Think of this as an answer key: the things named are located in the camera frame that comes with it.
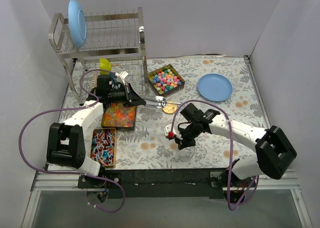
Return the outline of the clear glass jar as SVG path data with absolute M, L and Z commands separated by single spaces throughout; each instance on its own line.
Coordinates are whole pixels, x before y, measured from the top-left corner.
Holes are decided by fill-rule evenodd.
M 177 151 L 177 158 L 180 162 L 189 162 L 195 155 L 195 147 L 187 147 Z

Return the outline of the silver metal scoop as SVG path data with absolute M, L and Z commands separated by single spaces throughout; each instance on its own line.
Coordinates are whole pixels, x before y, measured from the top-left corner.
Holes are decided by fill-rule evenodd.
M 168 101 L 162 96 L 145 96 L 143 99 L 146 102 L 146 107 L 162 109 L 168 104 L 180 105 L 181 102 Z

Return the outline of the tin of gummy candies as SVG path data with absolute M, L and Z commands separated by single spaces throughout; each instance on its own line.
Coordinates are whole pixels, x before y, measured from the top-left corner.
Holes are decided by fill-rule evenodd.
M 105 110 L 102 128 L 115 128 L 119 131 L 134 131 L 136 125 L 137 107 L 125 107 L 122 103 L 111 103 Z

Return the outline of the tin of colourful star candies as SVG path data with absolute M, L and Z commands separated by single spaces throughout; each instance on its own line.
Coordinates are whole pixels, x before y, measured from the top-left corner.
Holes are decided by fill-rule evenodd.
M 148 83 L 156 95 L 163 97 L 168 97 L 185 86 L 184 79 L 171 64 L 149 72 Z

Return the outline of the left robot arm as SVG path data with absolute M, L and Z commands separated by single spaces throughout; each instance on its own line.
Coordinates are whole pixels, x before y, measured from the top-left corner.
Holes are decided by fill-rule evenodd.
M 50 126 L 48 163 L 89 174 L 89 182 L 96 188 L 105 185 L 107 179 L 100 171 L 101 165 L 86 154 L 85 131 L 112 103 L 122 103 L 125 107 L 146 104 L 126 81 L 128 75 L 126 71 L 98 75 L 96 88 L 86 91 L 88 97 L 83 106 L 71 118 Z

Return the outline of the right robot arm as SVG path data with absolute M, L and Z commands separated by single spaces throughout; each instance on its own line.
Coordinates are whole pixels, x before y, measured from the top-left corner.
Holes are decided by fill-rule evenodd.
M 181 115 L 186 127 L 171 124 L 165 128 L 166 137 L 173 139 L 180 150 L 195 146 L 202 133 L 218 135 L 237 142 L 255 152 L 255 156 L 236 159 L 215 180 L 221 184 L 239 186 L 244 180 L 266 175 L 279 180 L 297 157 L 297 152 L 283 130 L 277 126 L 269 129 L 254 127 L 229 120 L 222 112 L 208 109 L 203 112 L 193 103 L 185 106 Z

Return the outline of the gold tin of wrapped candies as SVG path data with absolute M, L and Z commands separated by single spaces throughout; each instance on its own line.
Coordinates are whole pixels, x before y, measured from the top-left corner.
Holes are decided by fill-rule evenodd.
M 117 131 L 115 128 L 94 129 L 90 157 L 103 168 L 116 166 Z

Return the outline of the gold round jar lid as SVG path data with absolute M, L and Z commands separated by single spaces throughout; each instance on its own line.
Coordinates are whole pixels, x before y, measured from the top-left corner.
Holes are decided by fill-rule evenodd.
M 162 110 L 166 114 L 173 114 L 177 111 L 177 109 L 178 109 L 178 104 L 176 104 L 173 101 L 167 101 L 167 104 L 162 108 Z

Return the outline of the patterned tape roll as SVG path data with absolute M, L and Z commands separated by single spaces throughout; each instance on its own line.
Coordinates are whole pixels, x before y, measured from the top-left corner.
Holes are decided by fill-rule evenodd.
M 98 74 L 94 74 L 92 77 L 92 88 L 96 88 L 97 87 L 97 83 L 98 83 Z

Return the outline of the yellow-green bowl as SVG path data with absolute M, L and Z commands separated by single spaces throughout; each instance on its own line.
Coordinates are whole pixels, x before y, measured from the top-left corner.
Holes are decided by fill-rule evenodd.
M 107 75 L 112 70 L 111 63 L 105 58 L 100 58 L 100 60 L 99 60 L 99 69 L 100 69 L 99 73 L 101 75 Z

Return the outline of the blue plate on mat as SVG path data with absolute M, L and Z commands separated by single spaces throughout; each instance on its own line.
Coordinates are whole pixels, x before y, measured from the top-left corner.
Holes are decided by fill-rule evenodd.
M 202 76 L 197 89 L 201 96 L 213 102 L 222 102 L 227 100 L 233 92 L 231 82 L 220 74 L 206 74 Z

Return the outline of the steel dish rack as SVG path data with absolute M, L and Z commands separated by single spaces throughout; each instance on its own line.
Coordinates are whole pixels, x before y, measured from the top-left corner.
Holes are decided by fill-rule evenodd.
M 87 38 L 81 48 L 72 40 L 68 17 L 56 13 L 48 32 L 49 42 L 67 76 L 68 86 L 79 104 L 85 93 L 75 87 L 75 72 L 99 68 L 107 59 L 116 72 L 127 71 L 126 81 L 139 95 L 149 95 L 148 65 L 143 9 L 131 12 L 85 15 Z

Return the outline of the blue plate in rack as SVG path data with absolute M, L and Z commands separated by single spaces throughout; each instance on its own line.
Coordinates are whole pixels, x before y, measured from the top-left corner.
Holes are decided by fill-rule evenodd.
M 87 22 L 83 8 L 77 0 L 69 1 L 68 24 L 74 46 L 77 49 L 82 48 L 87 39 Z

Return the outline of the black metal base rail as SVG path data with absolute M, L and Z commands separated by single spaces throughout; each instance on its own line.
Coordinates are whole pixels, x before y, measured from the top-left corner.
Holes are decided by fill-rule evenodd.
M 127 198 L 208 197 L 223 199 L 226 168 L 102 169 L 99 177 L 121 185 Z

